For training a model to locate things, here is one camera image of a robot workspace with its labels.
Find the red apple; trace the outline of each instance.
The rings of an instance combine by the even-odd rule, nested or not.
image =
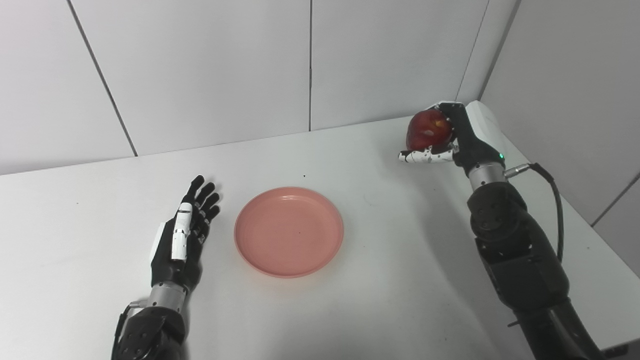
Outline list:
[[[424,150],[440,145],[451,138],[451,124],[436,109],[423,110],[413,116],[406,132],[408,150]]]

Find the robotic hand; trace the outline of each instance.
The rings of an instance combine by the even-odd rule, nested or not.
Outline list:
[[[539,164],[505,170],[505,146],[495,117],[479,101],[430,107],[452,126],[449,143],[423,151],[402,151],[408,163],[453,161],[465,171],[473,194],[467,201],[471,228],[485,270],[500,301],[515,314],[536,359],[604,359],[568,298],[569,280],[561,266],[563,224],[553,177]],[[558,210],[558,250],[508,178],[531,168],[552,186]]]
[[[151,294],[120,315],[111,360],[179,360],[186,328],[182,311],[202,269],[200,255],[211,220],[220,212],[213,183],[198,176],[175,216],[158,229],[151,257]],[[129,317],[131,309],[142,310]]]

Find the white table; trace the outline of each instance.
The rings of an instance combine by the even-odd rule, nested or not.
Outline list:
[[[396,160],[409,118],[0,177],[3,359],[105,359],[118,313],[148,295],[150,246],[190,180],[218,184],[190,358],[530,359],[481,266],[471,190],[452,163]],[[525,158],[509,144],[508,165]],[[548,184],[513,180],[555,244]],[[327,196],[342,248],[322,270],[276,279],[236,251],[241,208],[278,186]],[[640,280],[564,204],[570,296],[601,348],[640,338]]]

